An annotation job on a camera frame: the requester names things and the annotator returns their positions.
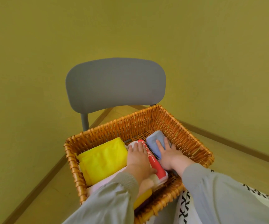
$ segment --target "sleeve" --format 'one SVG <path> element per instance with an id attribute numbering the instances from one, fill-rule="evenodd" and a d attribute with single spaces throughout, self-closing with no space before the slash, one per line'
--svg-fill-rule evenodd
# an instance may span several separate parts
<path id="1" fill-rule="evenodd" d="M 195 163 L 185 169 L 182 181 L 202 223 L 269 223 L 269 207 L 229 176 Z"/>
<path id="2" fill-rule="evenodd" d="M 118 173 L 100 187 L 63 224 L 133 224 L 133 204 L 139 192 L 135 177 Z"/>

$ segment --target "brown baseboard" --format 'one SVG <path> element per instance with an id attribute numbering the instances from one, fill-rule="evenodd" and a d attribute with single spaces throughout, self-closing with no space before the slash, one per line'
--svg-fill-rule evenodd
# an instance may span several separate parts
<path id="1" fill-rule="evenodd" d="M 90 128 L 97 127 L 104 118 L 109 114 L 113 108 L 107 108 L 101 115 L 93 122 Z M 64 155 L 59 162 L 48 172 L 48 174 L 39 182 L 39 184 L 28 194 L 28 196 L 18 205 L 18 207 L 11 213 L 11 215 L 2 224 L 14 224 L 17 219 L 24 213 L 28 206 L 34 199 L 42 192 L 47 184 L 54 178 L 60 169 L 67 163 L 66 155 Z"/>
<path id="2" fill-rule="evenodd" d="M 131 107 L 135 108 L 135 109 L 138 109 L 138 110 L 141 110 L 141 109 L 144 109 L 146 108 L 145 106 L 143 105 L 131 105 Z M 252 148 L 249 148 L 249 147 L 246 147 L 244 145 L 241 145 L 237 142 L 234 142 L 234 141 L 231 141 L 229 139 L 226 139 L 226 138 L 223 138 L 221 136 L 218 136 L 214 133 L 211 133 L 211 132 L 208 132 L 207 130 L 204 130 L 204 129 L 201 129 L 201 128 L 198 128 L 196 126 L 193 126 L 189 123 L 186 123 L 186 122 L 183 122 L 181 120 L 179 120 L 179 122 L 181 122 L 181 124 L 187 128 L 189 131 L 192 131 L 192 132 L 195 132 L 197 134 L 200 134 L 204 137 L 207 137 L 207 138 L 210 138 L 214 141 L 217 141 L 219 143 L 222 143 L 226 146 L 229 146 L 229 147 L 232 147 L 234 149 L 237 149 L 241 152 L 244 152 L 246 154 L 249 154 L 251 156 L 254 156 L 256 158 L 259 158 L 259 159 L 262 159 L 266 162 L 269 162 L 269 155 L 268 154 L 265 154 L 265 153 L 262 153 L 262 152 L 259 152 L 255 149 L 252 149 Z"/>

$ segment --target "ribbed cuff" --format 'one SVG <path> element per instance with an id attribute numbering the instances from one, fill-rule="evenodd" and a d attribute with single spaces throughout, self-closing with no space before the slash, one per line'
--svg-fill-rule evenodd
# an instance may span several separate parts
<path id="1" fill-rule="evenodd" d="M 182 182 L 188 191 L 192 192 L 196 185 L 211 171 L 198 163 L 189 165 L 182 174 Z"/>
<path id="2" fill-rule="evenodd" d="M 139 184 L 135 177 L 130 173 L 120 172 L 111 180 L 111 182 L 124 186 L 133 199 L 135 199 L 139 193 Z"/>

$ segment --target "yellow cloth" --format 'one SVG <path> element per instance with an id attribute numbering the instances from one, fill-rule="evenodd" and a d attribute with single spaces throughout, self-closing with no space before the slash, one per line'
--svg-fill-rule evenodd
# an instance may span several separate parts
<path id="1" fill-rule="evenodd" d="M 125 167 L 127 150 L 121 138 L 115 138 L 81 153 L 77 159 L 87 186 L 91 186 Z"/>
<path id="2" fill-rule="evenodd" d="M 141 194 L 133 204 L 134 210 L 139 207 L 145 200 L 147 200 L 152 195 L 152 190 L 148 189 L 146 192 Z"/>

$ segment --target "chair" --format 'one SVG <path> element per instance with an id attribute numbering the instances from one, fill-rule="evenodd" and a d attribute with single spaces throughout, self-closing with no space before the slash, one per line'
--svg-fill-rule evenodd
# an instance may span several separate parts
<path id="1" fill-rule="evenodd" d="M 121 105 L 154 105 L 162 100 L 166 75 L 149 60 L 108 58 L 78 64 L 66 77 L 72 109 L 81 114 L 83 131 L 88 113 Z"/>

